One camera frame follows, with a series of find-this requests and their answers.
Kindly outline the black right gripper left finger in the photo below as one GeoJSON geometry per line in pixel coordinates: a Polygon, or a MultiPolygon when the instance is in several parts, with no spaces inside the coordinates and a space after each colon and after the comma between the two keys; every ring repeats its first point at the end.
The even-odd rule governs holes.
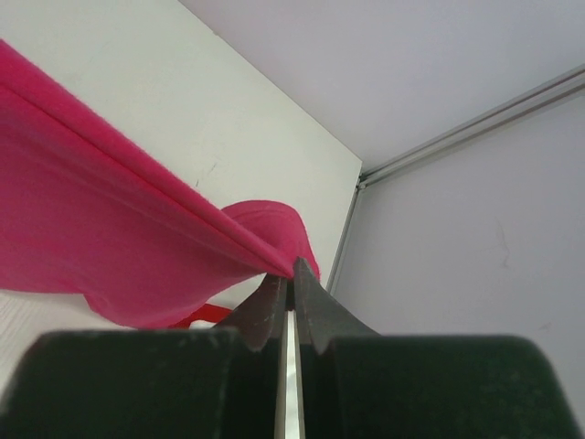
{"type": "Polygon", "coordinates": [[[54,331],[20,359],[4,438],[273,438],[288,283],[210,329],[54,331]]]}

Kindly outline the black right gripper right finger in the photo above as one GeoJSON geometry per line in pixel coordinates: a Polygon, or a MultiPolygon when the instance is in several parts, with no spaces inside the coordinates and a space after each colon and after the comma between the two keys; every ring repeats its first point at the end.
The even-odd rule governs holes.
{"type": "Polygon", "coordinates": [[[515,336],[383,336],[294,265],[309,438],[573,438],[542,351],[515,336]]]}

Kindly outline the magenta t-shirt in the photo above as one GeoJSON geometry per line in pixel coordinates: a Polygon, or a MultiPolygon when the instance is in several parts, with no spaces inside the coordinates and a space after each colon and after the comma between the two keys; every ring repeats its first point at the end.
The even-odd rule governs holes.
{"type": "Polygon", "coordinates": [[[167,328],[214,295],[316,266],[300,215],[215,207],[7,44],[1,47],[1,285],[79,294],[113,323],[167,328]]]}

